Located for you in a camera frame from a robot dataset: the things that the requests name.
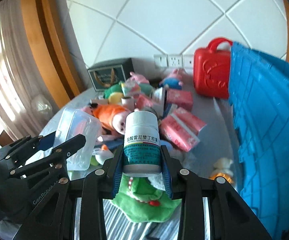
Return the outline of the white wall socket strip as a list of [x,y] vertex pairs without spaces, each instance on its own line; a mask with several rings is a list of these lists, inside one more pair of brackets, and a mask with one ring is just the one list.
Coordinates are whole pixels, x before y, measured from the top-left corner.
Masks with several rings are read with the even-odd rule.
[[193,55],[159,54],[153,59],[157,68],[193,68]]

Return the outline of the blue plastic crate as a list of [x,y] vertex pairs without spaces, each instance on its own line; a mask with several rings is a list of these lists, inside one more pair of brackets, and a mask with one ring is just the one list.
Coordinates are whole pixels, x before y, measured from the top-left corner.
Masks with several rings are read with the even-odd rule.
[[234,42],[229,103],[238,192],[273,239],[289,233],[289,63]]

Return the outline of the clear plastic container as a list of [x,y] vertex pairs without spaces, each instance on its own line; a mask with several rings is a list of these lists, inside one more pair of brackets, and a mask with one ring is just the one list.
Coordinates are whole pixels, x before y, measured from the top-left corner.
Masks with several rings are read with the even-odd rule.
[[61,148],[65,152],[69,171],[89,168],[100,128],[100,121],[94,116],[75,108],[64,109],[55,132],[53,148]]

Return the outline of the white medicine bottle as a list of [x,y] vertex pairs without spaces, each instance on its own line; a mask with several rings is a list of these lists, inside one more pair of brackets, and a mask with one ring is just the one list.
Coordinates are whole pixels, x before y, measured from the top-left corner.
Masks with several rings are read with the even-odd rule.
[[127,116],[123,173],[130,177],[151,177],[161,173],[161,144],[155,114],[134,111]]

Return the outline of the green dinosaur plush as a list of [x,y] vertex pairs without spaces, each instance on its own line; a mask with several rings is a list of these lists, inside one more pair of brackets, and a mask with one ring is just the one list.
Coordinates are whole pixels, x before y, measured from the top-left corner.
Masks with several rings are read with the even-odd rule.
[[172,217],[181,200],[170,199],[165,191],[155,188],[147,178],[123,175],[119,192],[111,204],[131,222],[163,223]]

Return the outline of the pink green pig plush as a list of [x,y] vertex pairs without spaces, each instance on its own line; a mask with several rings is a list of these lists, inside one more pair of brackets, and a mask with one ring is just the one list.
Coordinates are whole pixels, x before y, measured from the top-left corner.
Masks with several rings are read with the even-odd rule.
[[124,96],[150,95],[155,90],[143,75],[134,72],[130,72],[130,77],[121,83],[121,89]]

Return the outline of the orange pink pig plush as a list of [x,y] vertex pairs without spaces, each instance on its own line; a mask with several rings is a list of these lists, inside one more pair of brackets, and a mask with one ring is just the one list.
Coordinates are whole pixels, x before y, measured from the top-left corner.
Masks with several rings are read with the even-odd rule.
[[80,110],[97,118],[102,128],[125,135],[126,118],[131,113],[127,108],[115,104],[89,103]]

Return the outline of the small yellow white duck plush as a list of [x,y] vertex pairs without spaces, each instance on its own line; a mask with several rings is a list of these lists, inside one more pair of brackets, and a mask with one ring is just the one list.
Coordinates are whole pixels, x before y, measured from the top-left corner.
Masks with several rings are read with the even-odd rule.
[[233,172],[231,170],[231,165],[233,164],[232,159],[220,158],[213,164],[213,171],[209,176],[210,179],[215,179],[216,177],[225,178],[230,184],[234,184]]

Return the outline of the dark green gift box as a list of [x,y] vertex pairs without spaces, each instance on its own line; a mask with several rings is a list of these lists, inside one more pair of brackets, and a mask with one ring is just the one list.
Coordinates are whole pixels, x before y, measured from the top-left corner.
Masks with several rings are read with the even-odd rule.
[[125,82],[133,71],[131,58],[102,61],[87,70],[95,91],[104,91],[120,81]]

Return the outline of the pink tissue pack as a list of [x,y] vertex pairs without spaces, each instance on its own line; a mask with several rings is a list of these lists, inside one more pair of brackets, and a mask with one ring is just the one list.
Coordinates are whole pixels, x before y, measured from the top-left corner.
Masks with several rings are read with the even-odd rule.
[[182,107],[187,111],[191,111],[193,108],[193,96],[190,91],[168,89],[167,103],[176,104],[178,107]]
[[182,107],[174,110],[173,114],[177,116],[195,135],[198,135],[198,133],[206,126],[206,123],[203,120]]
[[168,115],[160,123],[160,132],[175,146],[185,152],[195,148],[200,139],[174,114]]

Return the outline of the wooden door frame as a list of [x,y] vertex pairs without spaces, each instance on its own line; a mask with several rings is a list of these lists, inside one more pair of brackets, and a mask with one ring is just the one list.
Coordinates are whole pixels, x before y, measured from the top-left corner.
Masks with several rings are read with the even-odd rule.
[[55,0],[20,0],[23,24],[39,73],[59,108],[84,91],[61,28]]

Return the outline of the blue pig plush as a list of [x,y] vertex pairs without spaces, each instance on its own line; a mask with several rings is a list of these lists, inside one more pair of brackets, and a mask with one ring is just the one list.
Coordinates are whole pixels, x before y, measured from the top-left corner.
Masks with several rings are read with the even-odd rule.
[[159,87],[181,90],[185,75],[184,69],[174,69],[159,83]]

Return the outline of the red plastic toy case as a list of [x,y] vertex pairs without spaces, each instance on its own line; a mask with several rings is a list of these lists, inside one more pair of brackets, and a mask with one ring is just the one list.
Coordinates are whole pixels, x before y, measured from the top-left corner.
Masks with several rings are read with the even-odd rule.
[[222,43],[233,42],[224,37],[214,38],[206,47],[198,48],[193,58],[193,85],[203,96],[228,99],[231,52],[218,49]]

